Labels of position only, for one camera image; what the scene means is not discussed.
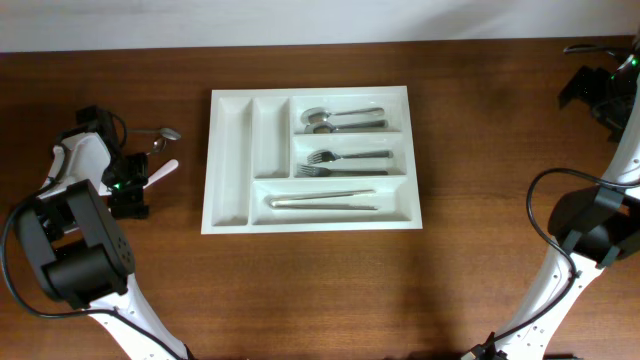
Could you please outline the large metal spoon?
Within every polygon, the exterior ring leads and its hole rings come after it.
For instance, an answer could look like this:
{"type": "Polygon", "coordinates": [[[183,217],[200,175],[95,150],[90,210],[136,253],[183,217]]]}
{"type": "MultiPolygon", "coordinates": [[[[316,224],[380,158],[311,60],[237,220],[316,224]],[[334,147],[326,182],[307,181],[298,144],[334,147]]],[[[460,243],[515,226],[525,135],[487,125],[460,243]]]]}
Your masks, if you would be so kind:
{"type": "Polygon", "coordinates": [[[376,129],[383,129],[388,127],[388,121],[385,119],[365,121],[350,124],[334,125],[330,122],[322,122],[308,125],[304,133],[305,134],[324,134],[324,133],[341,133],[341,132],[361,132],[376,129]]]}
{"type": "Polygon", "coordinates": [[[381,107],[373,107],[373,108],[364,108],[364,109],[356,109],[349,111],[330,111],[324,107],[316,107],[305,110],[301,116],[301,122],[306,125],[313,125],[317,123],[327,122],[328,119],[332,116],[349,116],[349,115],[372,115],[372,116],[380,116],[384,115],[385,110],[381,107]]]}

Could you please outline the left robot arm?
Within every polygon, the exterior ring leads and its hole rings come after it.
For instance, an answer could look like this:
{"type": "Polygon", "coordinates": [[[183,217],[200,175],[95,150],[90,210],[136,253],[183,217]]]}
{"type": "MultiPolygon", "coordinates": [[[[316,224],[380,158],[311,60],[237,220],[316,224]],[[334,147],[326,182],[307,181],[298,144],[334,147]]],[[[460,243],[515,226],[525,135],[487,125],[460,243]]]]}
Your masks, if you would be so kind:
{"type": "Polygon", "coordinates": [[[132,359],[189,359],[143,296],[128,240],[104,203],[125,192],[106,185],[116,146],[96,131],[62,133],[43,186],[24,199],[4,227],[14,231],[49,298],[70,306],[66,317],[90,317],[132,359]]]}

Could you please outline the small metal teaspoon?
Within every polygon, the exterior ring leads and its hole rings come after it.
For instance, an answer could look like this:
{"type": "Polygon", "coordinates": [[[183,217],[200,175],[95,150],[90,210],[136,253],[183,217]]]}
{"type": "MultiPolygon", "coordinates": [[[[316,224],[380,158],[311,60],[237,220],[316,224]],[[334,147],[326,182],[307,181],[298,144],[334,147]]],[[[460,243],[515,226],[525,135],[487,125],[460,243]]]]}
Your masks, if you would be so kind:
{"type": "Polygon", "coordinates": [[[153,141],[152,148],[149,152],[146,153],[147,156],[154,155],[162,152],[167,145],[167,139],[164,137],[159,137],[153,141]]]}
{"type": "Polygon", "coordinates": [[[131,134],[153,134],[164,137],[171,141],[178,141],[182,138],[182,135],[172,128],[162,127],[156,129],[143,129],[143,128],[129,128],[128,132],[131,134]]]}

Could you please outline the metal tongs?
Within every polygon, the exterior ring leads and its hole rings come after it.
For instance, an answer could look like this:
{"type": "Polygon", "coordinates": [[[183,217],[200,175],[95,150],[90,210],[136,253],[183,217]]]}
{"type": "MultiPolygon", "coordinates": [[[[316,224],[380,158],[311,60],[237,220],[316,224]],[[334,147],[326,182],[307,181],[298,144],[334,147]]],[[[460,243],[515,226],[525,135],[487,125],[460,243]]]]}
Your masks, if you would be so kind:
{"type": "Polygon", "coordinates": [[[328,199],[348,198],[372,194],[375,194],[374,190],[292,194],[269,196],[265,198],[265,202],[273,210],[377,211],[378,207],[375,205],[328,202],[328,199]]]}

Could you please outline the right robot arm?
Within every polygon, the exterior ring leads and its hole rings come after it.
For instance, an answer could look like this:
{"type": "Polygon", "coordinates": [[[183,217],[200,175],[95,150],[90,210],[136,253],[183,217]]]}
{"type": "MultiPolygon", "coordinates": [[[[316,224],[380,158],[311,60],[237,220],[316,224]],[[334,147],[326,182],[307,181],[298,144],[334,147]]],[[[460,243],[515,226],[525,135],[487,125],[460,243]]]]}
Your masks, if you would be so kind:
{"type": "Polygon", "coordinates": [[[605,173],[592,176],[562,168],[560,174],[589,182],[556,203],[547,228],[533,211],[535,187],[555,171],[539,173],[526,196],[526,212],[548,251],[536,279],[515,315],[465,358],[542,359],[551,338],[584,289],[605,268],[639,251],[639,45],[576,44],[567,54],[605,53],[618,67],[581,67],[558,95],[565,107],[585,103],[606,127],[617,149],[605,173]]]}

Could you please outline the metal fork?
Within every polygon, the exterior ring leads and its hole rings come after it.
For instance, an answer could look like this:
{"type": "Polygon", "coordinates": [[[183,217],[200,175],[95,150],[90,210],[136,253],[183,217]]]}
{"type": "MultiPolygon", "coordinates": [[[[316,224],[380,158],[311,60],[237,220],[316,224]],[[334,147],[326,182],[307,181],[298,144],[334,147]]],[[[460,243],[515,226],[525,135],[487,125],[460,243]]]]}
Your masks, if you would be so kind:
{"type": "Polygon", "coordinates": [[[340,176],[385,176],[386,170],[331,170],[325,167],[299,165],[298,173],[307,177],[340,177],[340,176]]]}
{"type": "Polygon", "coordinates": [[[307,156],[307,163],[309,165],[315,165],[320,163],[335,162],[338,160],[350,160],[350,159],[390,159],[394,157],[394,153],[391,150],[353,153],[353,154],[338,154],[330,150],[319,150],[311,153],[307,156]]]}

